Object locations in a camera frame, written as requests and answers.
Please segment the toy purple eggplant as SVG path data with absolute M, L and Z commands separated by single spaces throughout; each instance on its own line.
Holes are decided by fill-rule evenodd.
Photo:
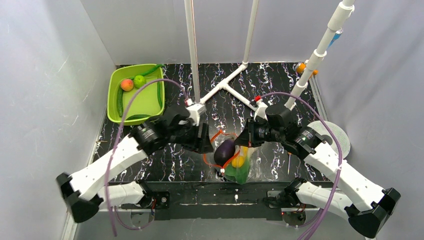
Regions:
M 236 152 L 236 145 L 234 140 L 229 138 L 223 141 L 215 150 L 213 154 L 214 162 L 219 166 L 224 166 L 224 164 L 234 156 Z

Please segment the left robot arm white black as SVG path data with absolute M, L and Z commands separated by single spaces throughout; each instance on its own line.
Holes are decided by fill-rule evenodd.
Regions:
M 59 174 L 55 181 L 73 220 L 83 223 L 99 210 L 122 204 L 140 205 L 144 198 L 153 202 L 154 195 L 142 183 L 109 186 L 109 181 L 168 144 L 178 144 L 198 154 L 212 153 L 209 126 L 200 122 L 205 112 L 205 105 L 200 103 L 173 106 L 163 115 L 151 116 L 136 125 L 123 139 L 117 138 L 113 149 L 94 163 L 72 174 Z

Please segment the toy bok choy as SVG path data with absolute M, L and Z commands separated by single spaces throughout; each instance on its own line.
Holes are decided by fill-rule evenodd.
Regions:
M 245 162 L 241 167 L 233 167 L 229 164 L 224 170 L 224 178 L 227 181 L 234 182 L 237 184 L 245 184 L 248 181 L 251 165 L 249 162 Z

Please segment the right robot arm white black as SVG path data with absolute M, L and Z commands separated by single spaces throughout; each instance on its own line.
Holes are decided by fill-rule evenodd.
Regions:
M 266 118 L 250 118 L 235 144 L 260 147 L 264 142 L 280 143 L 290 154 L 324 174 L 340 192 L 316 186 L 297 177 L 284 190 L 282 200 L 291 205 L 309 204 L 347 220 L 367 238 L 375 238 L 393 214 L 401 194 L 393 187 L 384 189 L 340 159 L 324 137 L 297 123 L 286 107 L 271 105 Z

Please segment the toy green lime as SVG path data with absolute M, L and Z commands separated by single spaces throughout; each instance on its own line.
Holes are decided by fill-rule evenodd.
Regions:
M 139 89 L 147 83 L 146 78 L 143 75 L 136 75 L 133 79 L 134 87 Z

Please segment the clear zip bag orange zipper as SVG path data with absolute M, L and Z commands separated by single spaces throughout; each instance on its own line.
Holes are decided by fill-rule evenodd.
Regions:
M 223 130 L 220 130 L 219 132 L 217 132 L 212 138 L 211 138 L 211 144 L 214 146 L 215 145 L 215 143 L 217 143 L 218 142 L 218 140 L 221 140 L 221 142 L 220 142 L 220 144 L 222 143 L 222 142 L 224 142 L 226 139 L 233 139 L 234 140 L 234 143 L 235 143 L 235 139 L 237 138 L 237 134 L 236 133 L 225 133 Z M 228 166 L 228 165 L 231 165 L 231 162 L 232 162 L 232 160 L 235 158 L 235 157 L 237 157 L 238 156 L 238 154 L 239 154 L 239 152 L 240 152 L 240 148 L 241 148 L 241 146 L 240 145 L 235 145 L 235 153 L 234 153 L 234 155 L 233 155 L 233 157 L 231 157 L 223 166 L 220 166 L 220 165 L 217 165 L 216 163 L 215 163 L 215 161 L 214 161 L 214 152 L 215 152 L 215 150 L 214 150 L 214 152 L 213 153 L 207 153 L 207 154 L 203 154 L 202 155 L 202 159 L 203 159 L 203 162 L 206 164 L 206 165 L 208 165 L 208 166 L 210 166 L 210 167 L 212 167 L 212 168 L 214 168 L 215 169 L 215 171 L 216 171 L 216 173 L 217 173 L 217 175 L 220 177 L 220 178 L 222 178 L 224 181 L 226 181 L 226 182 L 229 182 L 228 180 L 226 180 L 225 179 L 225 168 Z M 255 151 L 256 151 L 257 149 L 256 148 L 253 148 L 253 147 L 248 147 L 248 159 L 247 159 L 247 162 L 249 162 L 250 163 L 250 171 L 249 171 L 249 175 L 248 175 L 248 179 L 247 179 L 247 182 L 249 181 L 249 179 L 250 179 L 250 174 L 251 174 L 251 168 L 252 168 L 252 165 L 253 165 L 253 158 L 252 158 L 252 156 L 253 156 L 253 154 L 255 153 Z

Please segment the toy yellow corn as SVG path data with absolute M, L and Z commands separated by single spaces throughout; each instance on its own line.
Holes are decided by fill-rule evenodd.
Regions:
M 249 148 L 245 146 L 241 146 L 239 150 L 239 154 L 231 161 L 231 166 L 233 168 L 239 169 L 243 167 L 248 161 L 248 152 Z

